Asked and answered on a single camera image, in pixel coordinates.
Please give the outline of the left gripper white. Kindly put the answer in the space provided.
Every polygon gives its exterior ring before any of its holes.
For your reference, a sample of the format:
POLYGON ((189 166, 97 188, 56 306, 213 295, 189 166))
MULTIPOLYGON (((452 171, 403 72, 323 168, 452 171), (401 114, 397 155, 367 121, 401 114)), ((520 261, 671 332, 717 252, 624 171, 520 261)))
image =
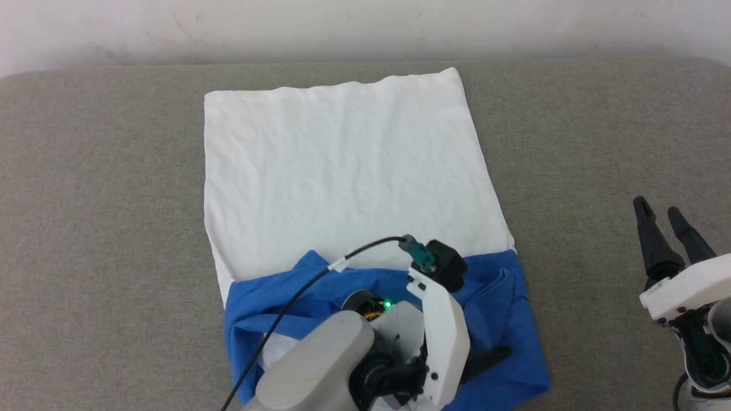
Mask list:
POLYGON ((462 307, 439 283, 410 268, 407 291, 420 306, 390 303, 366 289, 350 294, 342 310, 360 314, 373 328, 374 343, 349 379, 358 411, 378 398, 392 409, 442 411, 460 385, 506 361, 511 346, 472 353, 462 307))

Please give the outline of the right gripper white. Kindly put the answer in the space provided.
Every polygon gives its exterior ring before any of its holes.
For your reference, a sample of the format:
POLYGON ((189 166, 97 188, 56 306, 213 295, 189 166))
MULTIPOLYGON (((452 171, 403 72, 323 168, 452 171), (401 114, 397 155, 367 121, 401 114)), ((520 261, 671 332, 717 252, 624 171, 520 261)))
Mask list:
POLYGON ((683 270, 686 263, 661 233, 648 201, 636 197, 633 207, 648 278, 642 306, 677 337, 697 391, 731 392, 731 254, 718 256, 684 214, 670 207, 666 215, 691 264, 683 270))

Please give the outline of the blue and white shirt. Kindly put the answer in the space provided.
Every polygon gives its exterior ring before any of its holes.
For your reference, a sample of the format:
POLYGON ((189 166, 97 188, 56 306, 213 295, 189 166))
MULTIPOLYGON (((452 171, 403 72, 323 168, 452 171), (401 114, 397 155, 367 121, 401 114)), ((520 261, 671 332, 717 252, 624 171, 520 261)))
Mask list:
POLYGON ((290 298, 382 237, 441 240, 467 263, 473 350, 513 354, 445 411, 512 411, 550 376, 523 269, 455 68, 204 96, 204 227, 238 382, 290 298))

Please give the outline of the grey fabric sofa cushion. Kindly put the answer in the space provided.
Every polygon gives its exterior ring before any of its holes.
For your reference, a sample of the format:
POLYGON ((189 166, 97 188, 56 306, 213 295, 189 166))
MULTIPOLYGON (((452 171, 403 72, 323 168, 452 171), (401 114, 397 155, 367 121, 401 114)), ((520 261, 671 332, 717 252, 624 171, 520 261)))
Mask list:
POLYGON ((674 336, 638 301, 632 199, 731 252, 731 67, 702 58, 71 68, 0 79, 0 411, 219 411, 203 97, 455 67, 517 245, 548 393, 670 411, 674 336))

